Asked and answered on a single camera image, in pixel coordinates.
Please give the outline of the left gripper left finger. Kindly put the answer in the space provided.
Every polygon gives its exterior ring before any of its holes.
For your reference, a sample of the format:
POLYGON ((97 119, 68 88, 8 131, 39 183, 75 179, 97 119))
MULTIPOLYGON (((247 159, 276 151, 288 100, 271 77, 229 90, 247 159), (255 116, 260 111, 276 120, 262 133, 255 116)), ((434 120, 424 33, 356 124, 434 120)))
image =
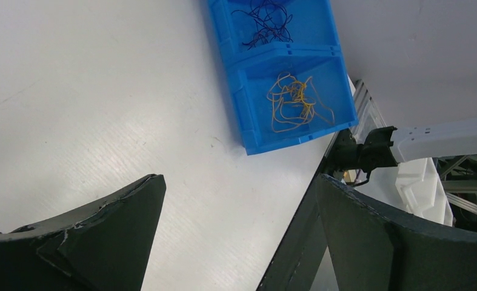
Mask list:
POLYGON ((166 183, 150 174, 52 218, 0 232, 0 290, 140 290, 166 183))

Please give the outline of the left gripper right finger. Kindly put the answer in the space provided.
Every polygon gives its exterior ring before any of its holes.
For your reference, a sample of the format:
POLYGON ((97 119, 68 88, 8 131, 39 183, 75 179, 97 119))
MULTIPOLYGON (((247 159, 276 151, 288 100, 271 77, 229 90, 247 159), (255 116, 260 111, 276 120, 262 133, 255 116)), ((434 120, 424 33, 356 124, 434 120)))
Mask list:
POLYGON ((477 232, 438 224, 328 175, 315 194, 340 290, 477 290, 477 232))

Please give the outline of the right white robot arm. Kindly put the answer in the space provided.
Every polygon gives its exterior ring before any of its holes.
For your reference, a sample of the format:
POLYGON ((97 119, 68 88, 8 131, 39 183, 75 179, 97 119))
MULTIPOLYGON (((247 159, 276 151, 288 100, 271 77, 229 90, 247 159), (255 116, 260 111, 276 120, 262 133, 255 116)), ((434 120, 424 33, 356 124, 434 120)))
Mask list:
POLYGON ((363 142, 343 130, 331 149, 329 163, 336 171, 360 169, 371 174, 377 168, 421 158, 475 154, 477 118, 472 118, 423 127, 377 128, 363 142))

